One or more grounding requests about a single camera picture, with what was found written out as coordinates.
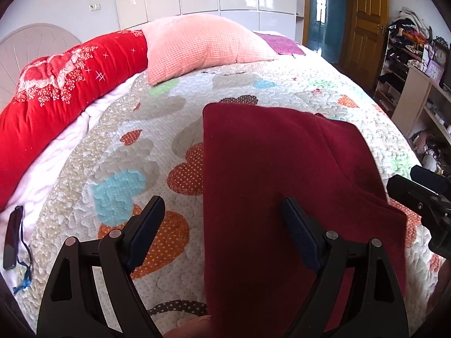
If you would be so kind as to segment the purple cloth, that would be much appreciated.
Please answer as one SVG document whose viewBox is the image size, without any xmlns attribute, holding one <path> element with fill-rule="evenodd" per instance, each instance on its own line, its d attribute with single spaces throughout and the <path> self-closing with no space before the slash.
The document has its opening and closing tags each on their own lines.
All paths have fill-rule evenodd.
<svg viewBox="0 0 451 338">
<path fill-rule="evenodd" d="M 301 56 L 305 55 L 305 53 L 298 46 L 298 44 L 288 37 L 273 34 L 263 34 L 258 32 L 256 32 L 256 34 L 259 37 L 261 37 L 275 51 L 276 54 L 279 55 L 297 54 Z"/>
</svg>

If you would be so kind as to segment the white round headboard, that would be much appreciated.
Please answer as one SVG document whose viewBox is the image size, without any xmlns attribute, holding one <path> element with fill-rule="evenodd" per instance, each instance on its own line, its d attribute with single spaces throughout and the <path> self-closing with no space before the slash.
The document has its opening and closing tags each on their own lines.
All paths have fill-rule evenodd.
<svg viewBox="0 0 451 338">
<path fill-rule="evenodd" d="M 81 41 L 69 31 L 50 24 L 18 28 L 1 40 L 0 108 L 12 100 L 22 69 L 34 59 L 59 54 Z"/>
</svg>

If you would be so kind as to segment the pale pink bed sheet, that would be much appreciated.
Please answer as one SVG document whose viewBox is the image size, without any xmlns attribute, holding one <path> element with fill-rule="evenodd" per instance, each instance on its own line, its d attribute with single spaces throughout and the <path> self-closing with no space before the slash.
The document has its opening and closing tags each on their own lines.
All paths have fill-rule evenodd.
<svg viewBox="0 0 451 338">
<path fill-rule="evenodd" d="M 15 193 L 8 200 L 6 208 L 1 212 L 2 240 L 5 238 L 10 214 L 16 206 L 21 205 L 24 207 L 24 239 L 27 243 L 30 241 L 41 209 L 70 154 L 97 125 L 108 106 L 129 92 L 137 77 L 138 75 L 132 76 L 102 98 L 94 101 L 35 159 L 20 180 Z"/>
</svg>

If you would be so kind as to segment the dark red garment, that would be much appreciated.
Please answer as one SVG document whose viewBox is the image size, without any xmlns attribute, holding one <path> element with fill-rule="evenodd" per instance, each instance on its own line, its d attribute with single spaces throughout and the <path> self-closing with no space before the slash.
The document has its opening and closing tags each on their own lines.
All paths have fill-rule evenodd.
<svg viewBox="0 0 451 338">
<path fill-rule="evenodd" d="M 250 104 L 203 110 L 205 289 L 211 337 L 281 337 L 315 279 L 280 215 L 295 198 L 346 240 L 381 240 L 406 283 L 404 212 L 358 128 Z"/>
</svg>

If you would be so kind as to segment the pink checked pillow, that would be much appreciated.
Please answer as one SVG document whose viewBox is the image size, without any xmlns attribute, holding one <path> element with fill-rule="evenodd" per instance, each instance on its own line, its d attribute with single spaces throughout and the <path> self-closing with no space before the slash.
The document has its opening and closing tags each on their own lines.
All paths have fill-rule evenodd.
<svg viewBox="0 0 451 338">
<path fill-rule="evenodd" d="M 217 15 L 163 17 L 147 23 L 142 31 L 151 86 L 194 70 L 277 58 L 257 34 Z"/>
</svg>

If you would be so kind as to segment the cluttered white shelf unit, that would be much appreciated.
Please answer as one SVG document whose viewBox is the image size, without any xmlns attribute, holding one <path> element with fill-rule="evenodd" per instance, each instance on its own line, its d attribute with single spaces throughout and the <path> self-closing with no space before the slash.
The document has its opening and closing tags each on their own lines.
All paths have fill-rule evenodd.
<svg viewBox="0 0 451 338">
<path fill-rule="evenodd" d="M 435 49 L 448 50 L 445 67 Z M 402 7 L 389 24 L 375 100 L 421 166 L 450 175 L 450 43 L 433 33 L 417 13 Z"/>
</svg>

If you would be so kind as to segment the red floral duvet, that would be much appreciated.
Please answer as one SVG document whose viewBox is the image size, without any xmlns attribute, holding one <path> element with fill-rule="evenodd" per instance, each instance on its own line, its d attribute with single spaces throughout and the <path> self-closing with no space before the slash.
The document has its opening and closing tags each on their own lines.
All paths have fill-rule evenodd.
<svg viewBox="0 0 451 338">
<path fill-rule="evenodd" d="M 1 206 L 53 140 L 94 101 L 146 67 L 140 30 L 105 34 L 26 65 L 1 112 Z"/>
</svg>

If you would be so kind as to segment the patchwork heart quilt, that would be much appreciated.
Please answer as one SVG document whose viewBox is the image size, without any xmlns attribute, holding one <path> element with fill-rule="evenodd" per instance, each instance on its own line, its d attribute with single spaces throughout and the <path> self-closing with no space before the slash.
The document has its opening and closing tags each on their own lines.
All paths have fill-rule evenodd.
<svg viewBox="0 0 451 338">
<path fill-rule="evenodd" d="M 417 157 L 382 109 L 324 59 L 273 61 L 195 70 L 151 86 L 141 73 L 113 102 L 66 161 L 36 223 L 30 288 L 17 303 L 37 336 L 41 300 L 65 240 L 85 242 L 122 229 L 153 196 L 165 203 L 162 224 L 143 264 L 131 273 L 147 313 L 163 334 L 207 316 L 203 220 L 203 110 L 211 103 L 250 104 L 319 114 L 355 125 L 370 149 L 388 203 L 404 212 L 406 283 L 400 285 L 408 337 L 448 337 L 450 312 L 427 313 L 443 258 L 428 244 L 421 217 L 388 196 L 393 175 L 410 177 Z M 93 269 L 109 327 L 120 330 L 99 267 Z M 351 287 L 347 270 L 326 326 L 339 325 Z"/>
</svg>

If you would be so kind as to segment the wooden door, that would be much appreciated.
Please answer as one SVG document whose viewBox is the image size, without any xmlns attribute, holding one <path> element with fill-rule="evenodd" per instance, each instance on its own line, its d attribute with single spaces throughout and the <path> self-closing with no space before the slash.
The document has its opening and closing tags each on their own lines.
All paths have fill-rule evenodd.
<svg viewBox="0 0 451 338">
<path fill-rule="evenodd" d="M 346 0 L 339 67 L 366 92 L 381 72 L 388 10 L 388 0 Z"/>
</svg>

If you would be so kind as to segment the small desk clock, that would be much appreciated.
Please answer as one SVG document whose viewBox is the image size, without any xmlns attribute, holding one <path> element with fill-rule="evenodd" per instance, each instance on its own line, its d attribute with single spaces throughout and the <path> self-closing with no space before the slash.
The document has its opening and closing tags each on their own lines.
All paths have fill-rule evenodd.
<svg viewBox="0 0 451 338">
<path fill-rule="evenodd" d="M 447 57 L 448 57 L 448 50 L 446 48 L 438 46 L 435 49 L 433 60 L 434 60 L 434 62 L 439 64 L 441 67 L 445 67 L 446 66 Z"/>
</svg>

